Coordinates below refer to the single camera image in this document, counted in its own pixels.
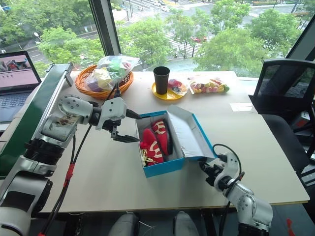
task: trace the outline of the yellow plate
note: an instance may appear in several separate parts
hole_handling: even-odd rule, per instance
[[[177,100],[177,99],[183,97],[183,95],[178,95],[178,94],[174,93],[172,90],[170,90],[169,88],[167,89],[166,94],[162,94],[162,95],[158,94],[155,82],[152,84],[151,90],[156,97],[163,99],[163,100]]]

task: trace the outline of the red shoe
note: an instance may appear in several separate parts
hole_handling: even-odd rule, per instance
[[[170,155],[173,152],[173,143],[167,127],[167,122],[164,119],[159,119],[153,123],[153,131],[159,141],[162,152],[165,155]]]
[[[150,129],[143,130],[140,148],[144,166],[151,166],[164,162],[162,152],[158,147],[157,139]]]

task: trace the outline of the shoe box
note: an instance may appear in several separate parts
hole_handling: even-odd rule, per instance
[[[136,120],[137,138],[142,140],[142,132],[146,128],[152,128],[155,121],[164,119],[173,143],[173,153],[164,156],[164,162],[151,166],[144,166],[142,152],[139,148],[139,158],[146,177],[157,176],[168,172],[180,170],[185,160],[199,160],[207,158],[213,160],[216,156],[213,148],[204,133],[197,117],[178,106],[171,105],[167,111],[159,111],[140,115],[142,119]]]

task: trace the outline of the window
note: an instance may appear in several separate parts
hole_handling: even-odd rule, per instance
[[[82,69],[104,56],[88,0],[0,0],[0,53],[28,51],[41,77],[51,62]]]
[[[285,58],[315,13],[313,0],[111,0],[121,52],[136,70],[234,70],[259,77]]]

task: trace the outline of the laptop screen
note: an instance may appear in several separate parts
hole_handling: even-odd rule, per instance
[[[0,54],[0,92],[33,89],[39,83],[32,62],[24,52]]]

